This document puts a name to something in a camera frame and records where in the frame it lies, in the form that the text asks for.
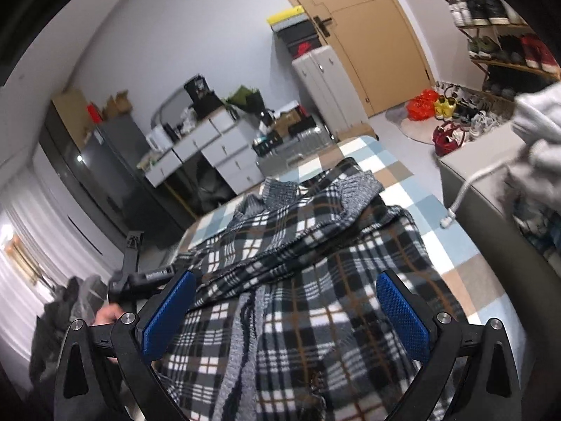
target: yellow shoe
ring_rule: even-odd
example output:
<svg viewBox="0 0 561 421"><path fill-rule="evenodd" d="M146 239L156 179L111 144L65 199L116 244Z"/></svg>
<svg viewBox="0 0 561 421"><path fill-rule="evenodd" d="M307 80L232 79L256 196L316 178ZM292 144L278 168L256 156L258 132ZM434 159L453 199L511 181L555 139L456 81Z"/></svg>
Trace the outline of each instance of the yellow shoe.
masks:
<svg viewBox="0 0 561 421"><path fill-rule="evenodd" d="M446 104L446 98L444 95L440 95L438 99L433 103L434 104L434 117L437 120L444 120L444 104Z"/></svg>
<svg viewBox="0 0 561 421"><path fill-rule="evenodd" d="M452 114L455 111L456 100L454 98L447 98L442 105L442 117L444 120L452 120Z"/></svg>

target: wooden door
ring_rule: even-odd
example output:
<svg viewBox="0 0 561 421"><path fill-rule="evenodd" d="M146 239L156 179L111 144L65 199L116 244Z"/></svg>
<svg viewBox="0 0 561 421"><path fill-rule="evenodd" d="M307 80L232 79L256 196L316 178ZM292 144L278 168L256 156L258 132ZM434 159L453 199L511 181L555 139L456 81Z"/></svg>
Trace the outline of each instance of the wooden door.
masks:
<svg viewBox="0 0 561 421"><path fill-rule="evenodd" d="M419 42L395 0L298 1L310 17L332 19L324 40L339 56L368 115L431 86Z"/></svg>

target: white curtain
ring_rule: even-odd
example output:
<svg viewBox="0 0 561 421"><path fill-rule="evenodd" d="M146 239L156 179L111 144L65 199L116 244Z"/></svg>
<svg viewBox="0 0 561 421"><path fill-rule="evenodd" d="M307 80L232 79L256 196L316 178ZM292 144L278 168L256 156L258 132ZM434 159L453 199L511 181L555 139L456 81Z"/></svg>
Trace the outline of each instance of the white curtain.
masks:
<svg viewBox="0 0 561 421"><path fill-rule="evenodd" d="M56 209L32 167L17 174L0 194L0 204L29 253L59 285L78 276L100 275L107 283L112 270L96 249Z"/></svg>
<svg viewBox="0 0 561 421"><path fill-rule="evenodd" d="M26 250L44 273L65 286L71 277L100 275L107 283L111 269L68 217L56 209L32 168L17 174L0 192L0 205ZM0 251L0 359L12 382L30 388L28 377L35 317L48 301Z"/></svg>

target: drawer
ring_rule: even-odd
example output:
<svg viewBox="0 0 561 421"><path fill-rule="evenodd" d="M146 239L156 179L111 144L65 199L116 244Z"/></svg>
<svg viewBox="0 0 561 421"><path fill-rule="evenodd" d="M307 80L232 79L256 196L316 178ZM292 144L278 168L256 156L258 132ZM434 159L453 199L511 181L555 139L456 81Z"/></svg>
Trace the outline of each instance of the drawer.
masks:
<svg viewBox="0 0 561 421"><path fill-rule="evenodd" d="M232 190L239 195L240 193L260 184L265 178L257 165L249 166L241 172L235 173L232 177L226 177L226 182Z"/></svg>
<svg viewBox="0 0 561 421"><path fill-rule="evenodd" d="M150 168L150 171L144 174L144 177L148 179L152 186L157 187L173 174L181 164L181 160L170 150Z"/></svg>
<svg viewBox="0 0 561 421"><path fill-rule="evenodd" d="M224 163L219 164L216 169L224 178L233 177L245 168L255 165L256 161L257 153L251 147L248 147L227 159Z"/></svg>
<svg viewBox="0 0 561 421"><path fill-rule="evenodd" d="M173 147L173 151L182 161L189 160L195 153L197 153L202 147L206 146L213 139L219 136L216 128L213 127L209 120L205 120L203 123L198 125L192 133L183 137Z"/></svg>
<svg viewBox="0 0 561 421"><path fill-rule="evenodd" d="M235 120L230 115L225 108L220 108L216 113L210 117L210 121L214 125L214 128L220 133L226 133L235 124Z"/></svg>
<svg viewBox="0 0 561 421"><path fill-rule="evenodd" d="M203 149L203 155L212 166L217 166L249 143L240 127L236 126Z"/></svg>

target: refrigerator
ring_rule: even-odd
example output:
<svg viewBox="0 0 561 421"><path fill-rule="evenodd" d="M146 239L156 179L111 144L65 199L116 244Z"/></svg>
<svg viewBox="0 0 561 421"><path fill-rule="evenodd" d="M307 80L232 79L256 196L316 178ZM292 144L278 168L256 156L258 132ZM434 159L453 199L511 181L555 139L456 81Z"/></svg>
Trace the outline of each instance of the refrigerator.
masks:
<svg viewBox="0 0 561 421"><path fill-rule="evenodd" d="M164 188L153 188L136 164L150 150L130 115L95 127L81 152L97 185L128 230L144 231L145 241L164 249L178 242L194 222Z"/></svg>
<svg viewBox="0 0 561 421"><path fill-rule="evenodd" d="M368 121L362 102L331 46L304 54L292 66L333 134Z"/></svg>

